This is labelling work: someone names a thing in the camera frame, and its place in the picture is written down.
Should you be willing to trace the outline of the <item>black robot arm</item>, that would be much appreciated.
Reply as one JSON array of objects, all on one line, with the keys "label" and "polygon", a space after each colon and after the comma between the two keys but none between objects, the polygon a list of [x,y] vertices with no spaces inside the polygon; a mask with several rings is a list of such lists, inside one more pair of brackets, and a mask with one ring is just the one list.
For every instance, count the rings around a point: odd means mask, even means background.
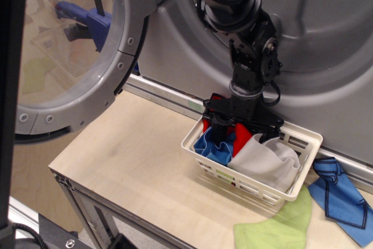
[{"label": "black robot arm", "polygon": [[268,108],[280,100],[265,101],[263,91],[271,86],[280,93],[274,79],[282,64],[276,28],[261,0],[197,0],[196,11],[207,29],[227,37],[233,67],[231,97],[213,94],[203,102],[214,143],[223,142],[228,129],[237,124],[261,134],[262,141],[278,137],[284,121]]}]

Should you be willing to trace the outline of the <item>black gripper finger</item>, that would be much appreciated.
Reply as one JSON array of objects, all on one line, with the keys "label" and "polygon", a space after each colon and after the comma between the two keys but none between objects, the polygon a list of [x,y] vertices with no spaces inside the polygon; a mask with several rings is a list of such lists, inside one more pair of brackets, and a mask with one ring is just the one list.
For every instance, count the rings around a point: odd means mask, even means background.
[{"label": "black gripper finger", "polygon": [[212,139],[214,144],[219,146],[226,138],[230,122],[228,120],[213,119],[212,121]]},{"label": "black gripper finger", "polygon": [[259,138],[259,143],[265,143],[266,141],[276,138],[276,134],[270,134],[270,133],[263,133],[262,136]]}]

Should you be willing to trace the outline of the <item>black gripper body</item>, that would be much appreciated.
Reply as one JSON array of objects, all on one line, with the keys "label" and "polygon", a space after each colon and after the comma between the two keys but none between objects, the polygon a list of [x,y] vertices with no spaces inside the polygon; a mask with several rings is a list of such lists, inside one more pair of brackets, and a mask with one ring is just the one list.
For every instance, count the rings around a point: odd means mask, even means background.
[{"label": "black gripper body", "polygon": [[207,113],[205,117],[209,121],[213,119],[228,120],[229,127],[235,127],[236,123],[241,123],[252,134],[270,133],[280,135],[280,128],[284,125],[284,120],[268,110],[280,99],[269,103],[264,101],[263,94],[259,94],[252,99],[245,99],[232,95],[230,98],[221,100],[206,99],[203,105]]}]

